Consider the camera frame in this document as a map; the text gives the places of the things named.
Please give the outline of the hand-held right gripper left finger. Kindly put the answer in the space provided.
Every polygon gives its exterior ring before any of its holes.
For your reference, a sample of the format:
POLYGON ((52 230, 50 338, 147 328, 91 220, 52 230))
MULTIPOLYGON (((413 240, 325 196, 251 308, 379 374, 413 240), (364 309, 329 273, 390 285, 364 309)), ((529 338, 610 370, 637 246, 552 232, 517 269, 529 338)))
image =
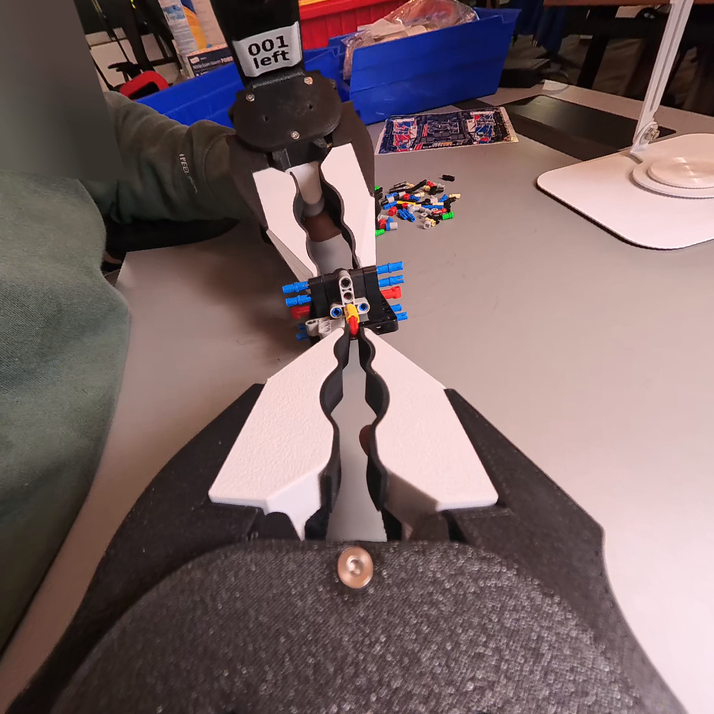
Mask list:
POLYGON ((331 408, 321 394, 348 347, 345 330, 336 329, 266 381, 209 488, 212 503, 283 513, 305 538, 334 452, 331 408))

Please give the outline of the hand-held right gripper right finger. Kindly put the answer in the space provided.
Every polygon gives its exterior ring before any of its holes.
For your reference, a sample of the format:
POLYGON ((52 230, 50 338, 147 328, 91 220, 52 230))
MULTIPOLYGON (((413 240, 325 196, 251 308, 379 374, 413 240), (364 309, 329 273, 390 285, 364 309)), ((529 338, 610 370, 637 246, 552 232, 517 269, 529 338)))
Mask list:
POLYGON ((365 399, 360 431, 367 484, 387 538, 425 516, 487 508, 498 494, 444 386, 368 328, 360 329, 365 399))

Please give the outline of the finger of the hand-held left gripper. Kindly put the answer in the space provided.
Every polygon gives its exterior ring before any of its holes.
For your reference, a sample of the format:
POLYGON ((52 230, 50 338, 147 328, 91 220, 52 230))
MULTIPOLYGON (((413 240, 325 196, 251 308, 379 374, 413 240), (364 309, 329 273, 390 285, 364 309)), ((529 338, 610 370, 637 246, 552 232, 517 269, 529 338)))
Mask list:
POLYGON ((376 204, 351 144, 333 147, 321 162, 328 207, 351 250, 354 267, 376 263, 376 204))
POLYGON ((300 222, 302 197, 290 173, 264 168, 253 174, 266 219, 266 233, 296 280, 317 277, 319 268, 308 252, 308 233, 300 222))

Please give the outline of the black lego chassis assembly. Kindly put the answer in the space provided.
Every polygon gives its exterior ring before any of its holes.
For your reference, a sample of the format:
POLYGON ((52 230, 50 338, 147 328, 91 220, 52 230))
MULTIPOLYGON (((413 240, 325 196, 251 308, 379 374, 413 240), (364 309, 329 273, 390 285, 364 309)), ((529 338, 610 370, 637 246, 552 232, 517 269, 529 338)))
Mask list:
POLYGON ((360 327, 376 334, 388 334, 398 329, 407 314, 401 305, 391 300, 401 298, 404 282, 403 262, 385 263, 365 268, 338 269, 308 281, 282 287, 285 302, 293 319, 299 322, 298 339, 315 344, 336 329, 349 326, 344 317, 344 305, 353 303, 359 311, 360 327))

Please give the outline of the person's left forearm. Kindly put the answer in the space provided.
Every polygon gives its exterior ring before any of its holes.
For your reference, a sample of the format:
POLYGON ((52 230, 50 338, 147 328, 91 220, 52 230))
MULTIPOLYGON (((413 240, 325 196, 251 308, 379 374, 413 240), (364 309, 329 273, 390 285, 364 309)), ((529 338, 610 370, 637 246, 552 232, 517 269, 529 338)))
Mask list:
POLYGON ((209 120, 185 126, 120 93, 104 94, 123 175, 81 180, 104 217, 119 223, 247 219, 229 165, 233 131, 209 120))

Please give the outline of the pile of loose lego pieces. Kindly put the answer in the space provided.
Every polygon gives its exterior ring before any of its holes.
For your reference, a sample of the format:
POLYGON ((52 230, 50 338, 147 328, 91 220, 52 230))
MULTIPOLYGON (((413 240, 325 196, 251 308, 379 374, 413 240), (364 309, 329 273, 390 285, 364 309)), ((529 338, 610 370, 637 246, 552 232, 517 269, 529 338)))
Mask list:
POLYGON ((396 231, 401 221, 424 230, 451 221, 453 204, 461 199, 460 192, 450 192, 445 183, 428 179, 417 183, 402 181, 387 189, 376 184, 373 195, 376 237, 396 231))

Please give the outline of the lego sticker sheet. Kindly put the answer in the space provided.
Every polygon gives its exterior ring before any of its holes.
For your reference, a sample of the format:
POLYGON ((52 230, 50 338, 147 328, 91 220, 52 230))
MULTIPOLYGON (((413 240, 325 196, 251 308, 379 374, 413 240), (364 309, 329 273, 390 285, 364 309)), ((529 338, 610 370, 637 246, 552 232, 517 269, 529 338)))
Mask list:
POLYGON ((390 117, 376 155, 518 142, 503 107, 390 117))

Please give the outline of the clear bags of lego parts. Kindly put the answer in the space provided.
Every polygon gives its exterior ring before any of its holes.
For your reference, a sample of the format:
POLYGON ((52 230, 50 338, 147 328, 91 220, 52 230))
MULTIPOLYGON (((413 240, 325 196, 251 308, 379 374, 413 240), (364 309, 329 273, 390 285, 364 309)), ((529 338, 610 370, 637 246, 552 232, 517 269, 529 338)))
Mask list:
POLYGON ((351 79, 353 56, 358 49, 478 19, 476 10, 460 1, 407 1, 383 18, 360 26, 343 40, 343 78, 345 81, 351 79))

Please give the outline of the blue storage bin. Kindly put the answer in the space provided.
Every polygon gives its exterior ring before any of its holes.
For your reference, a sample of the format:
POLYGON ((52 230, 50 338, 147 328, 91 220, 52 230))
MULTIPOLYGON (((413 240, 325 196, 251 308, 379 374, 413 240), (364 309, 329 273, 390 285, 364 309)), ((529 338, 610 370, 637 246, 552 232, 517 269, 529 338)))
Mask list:
POLYGON ((139 99, 138 103, 187 126, 199 120, 209 120, 231 129, 233 124, 228 112, 243 87, 235 64, 224 64, 139 99))
POLYGON ((519 13, 479 8, 470 23, 357 49, 348 84, 344 37, 334 37, 338 88, 367 125, 494 94, 519 13))

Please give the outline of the red storage bin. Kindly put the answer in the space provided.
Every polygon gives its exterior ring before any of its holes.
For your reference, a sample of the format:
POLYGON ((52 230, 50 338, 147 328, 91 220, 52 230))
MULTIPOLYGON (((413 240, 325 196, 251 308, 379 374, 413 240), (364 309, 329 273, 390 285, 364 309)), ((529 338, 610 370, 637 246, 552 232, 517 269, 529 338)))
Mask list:
POLYGON ((356 31, 397 9, 406 1, 299 1, 305 29, 327 37, 356 31))

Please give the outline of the white book stand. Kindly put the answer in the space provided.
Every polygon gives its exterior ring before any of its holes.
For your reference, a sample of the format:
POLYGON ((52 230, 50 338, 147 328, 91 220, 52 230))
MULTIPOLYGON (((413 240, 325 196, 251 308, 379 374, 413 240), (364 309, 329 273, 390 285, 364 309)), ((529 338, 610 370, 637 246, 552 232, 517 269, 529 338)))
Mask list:
POLYGON ((540 190, 624 241, 674 250, 713 239, 713 135, 657 140, 655 120, 692 1, 672 1, 631 147, 546 172, 540 190))

